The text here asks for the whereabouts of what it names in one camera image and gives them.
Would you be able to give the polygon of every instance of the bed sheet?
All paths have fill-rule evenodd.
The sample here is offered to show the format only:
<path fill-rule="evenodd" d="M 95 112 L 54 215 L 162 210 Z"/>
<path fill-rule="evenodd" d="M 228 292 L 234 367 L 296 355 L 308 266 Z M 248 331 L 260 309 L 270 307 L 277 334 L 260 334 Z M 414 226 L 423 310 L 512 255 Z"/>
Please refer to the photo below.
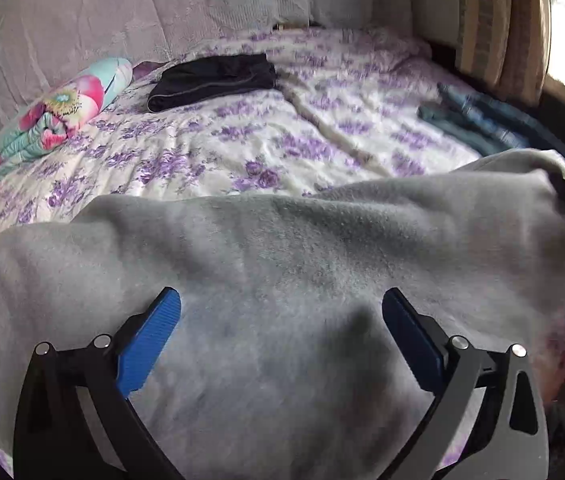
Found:
<path fill-rule="evenodd" d="M 150 114 L 163 70 L 201 56 L 265 52 L 277 88 Z M 91 199 L 242 192 L 309 195 L 351 182 L 451 171 L 478 156 L 418 120 L 456 78 L 429 48 L 387 29 L 242 32 L 200 43 L 132 84 L 55 152 L 0 182 L 0 232 L 70 221 Z"/>

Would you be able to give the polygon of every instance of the purple flower pattern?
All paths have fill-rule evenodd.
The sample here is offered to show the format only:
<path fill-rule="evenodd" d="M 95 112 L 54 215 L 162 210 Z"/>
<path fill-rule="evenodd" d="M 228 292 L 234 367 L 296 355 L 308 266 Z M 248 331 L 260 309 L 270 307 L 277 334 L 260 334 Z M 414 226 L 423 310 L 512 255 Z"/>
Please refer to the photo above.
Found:
<path fill-rule="evenodd" d="M 373 124 L 363 121 L 355 121 L 347 119 L 338 123 L 338 128 L 348 135 L 365 135 L 368 134 Z"/>
<path fill-rule="evenodd" d="M 98 121 L 92 121 L 90 124 L 98 128 L 98 132 L 103 134 L 113 133 L 120 127 L 120 124 L 110 123 L 109 121 L 104 121 L 102 119 Z"/>
<path fill-rule="evenodd" d="M 258 117 L 259 119 L 264 119 L 265 117 L 270 116 L 272 113 L 277 112 L 278 110 L 276 108 L 267 106 L 266 108 L 261 108 L 260 110 L 258 110 L 256 112 L 256 117 Z"/>
<path fill-rule="evenodd" d="M 1 187 L 0 202 L 2 202 L 2 208 L 0 209 L 0 220 L 4 220 L 16 211 L 23 198 L 24 190 L 15 191 L 9 186 Z"/>
<path fill-rule="evenodd" d="M 347 74 L 356 81 L 364 81 L 369 77 L 369 72 L 367 72 L 366 70 L 360 70 L 358 68 L 348 69 Z"/>
<path fill-rule="evenodd" d="M 211 135 L 218 137 L 222 142 L 239 140 L 243 144 L 247 137 L 259 132 L 264 128 L 264 124 L 247 124 L 246 126 L 223 126 L 219 130 L 211 132 Z"/>
<path fill-rule="evenodd" d="M 347 88 L 351 86 L 351 82 L 341 79 L 338 76 L 331 76 L 320 81 L 315 88 L 320 91 L 325 91 L 329 88 Z"/>
<path fill-rule="evenodd" d="M 308 158 L 310 160 L 332 160 L 333 148 L 320 139 L 310 137 L 294 137 L 285 133 L 275 137 L 274 142 L 278 148 L 283 149 L 283 157 Z"/>
<path fill-rule="evenodd" d="M 400 132 L 395 132 L 391 134 L 390 137 L 408 146 L 412 150 L 424 150 L 424 148 L 439 145 L 439 142 L 435 139 L 408 128 L 405 128 Z"/>
<path fill-rule="evenodd" d="M 65 142 L 60 145 L 60 148 L 81 152 L 86 149 L 91 141 L 92 138 L 88 135 L 77 133 L 71 137 L 67 137 Z"/>
<path fill-rule="evenodd" d="M 319 110 L 325 110 L 325 111 L 336 110 L 336 108 L 340 108 L 344 106 L 344 102 L 342 102 L 342 99 L 340 99 L 339 97 L 332 99 L 326 94 L 309 99 L 309 104 L 312 105 L 312 107 L 314 108 L 318 108 Z"/>
<path fill-rule="evenodd" d="M 249 101 L 246 99 L 241 99 L 232 105 L 216 108 L 215 112 L 219 118 L 225 119 L 229 116 L 245 116 L 252 114 L 254 107 L 249 104 Z"/>
<path fill-rule="evenodd" d="M 371 73 L 371 72 L 388 73 L 389 72 L 380 63 L 372 63 L 372 62 L 363 64 L 362 69 L 366 73 Z"/>
<path fill-rule="evenodd" d="M 60 160 L 45 159 L 44 163 L 32 172 L 32 176 L 37 180 L 44 180 L 59 172 L 65 164 L 66 162 Z"/>
<path fill-rule="evenodd" d="M 351 168 L 352 170 L 360 170 L 360 168 L 362 167 L 362 163 L 360 162 L 360 160 L 350 156 L 344 159 L 344 165 L 347 168 Z"/>
<path fill-rule="evenodd" d="M 47 204 L 52 208 L 72 210 L 89 196 L 94 188 L 92 179 L 85 175 L 72 174 L 54 181 Z"/>
<path fill-rule="evenodd" d="M 245 177 L 233 177 L 234 190 L 243 192 L 250 189 L 278 189 L 280 174 L 274 168 L 267 168 L 260 160 L 245 162 Z"/>
<path fill-rule="evenodd" d="M 120 152 L 109 155 L 104 159 L 104 163 L 107 168 L 116 168 L 121 170 L 127 166 L 130 162 L 142 155 L 142 148 L 128 148 L 121 150 Z"/>
<path fill-rule="evenodd" d="M 290 68 L 289 73 L 293 74 L 303 82 L 308 82 L 315 75 L 315 70 L 309 70 L 306 68 Z"/>
<path fill-rule="evenodd" d="M 422 175 L 425 173 L 422 165 L 412 159 L 406 153 L 400 150 L 395 150 L 391 156 L 391 165 L 393 167 L 393 172 L 397 176 L 412 176 L 412 175 Z"/>
<path fill-rule="evenodd" d="M 313 68 L 322 68 L 328 61 L 327 56 L 316 56 L 310 50 L 296 52 L 294 58 L 297 62 L 300 62 L 303 66 L 310 66 Z"/>
<path fill-rule="evenodd" d="M 179 144 L 175 148 L 168 148 L 155 154 L 151 158 L 140 161 L 136 167 L 136 177 L 134 180 L 146 186 L 155 180 L 169 183 L 177 175 L 182 176 L 182 184 L 179 190 L 196 184 L 198 179 L 211 169 L 214 170 L 218 158 L 214 153 L 210 153 L 205 159 L 198 160 L 199 150 L 184 151 L 185 148 Z"/>
<path fill-rule="evenodd" d="M 201 132 L 204 130 L 204 126 L 197 121 L 190 121 L 184 128 L 186 132 Z"/>
<path fill-rule="evenodd" d="M 122 129 L 120 139 L 137 139 L 138 137 L 150 137 L 158 134 L 163 129 L 163 123 L 157 119 L 137 121 Z"/>
<path fill-rule="evenodd" d="M 88 156 L 89 158 L 102 158 L 102 155 L 104 155 L 104 152 L 106 151 L 107 145 L 99 144 L 95 148 L 89 148 L 88 150 L 86 150 L 85 156 Z"/>
<path fill-rule="evenodd" d="M 28 200 L 27 203 L 22 207 L 16 218 L 17 224 L 29 224 L 34 216 L 34 200 Z"/>

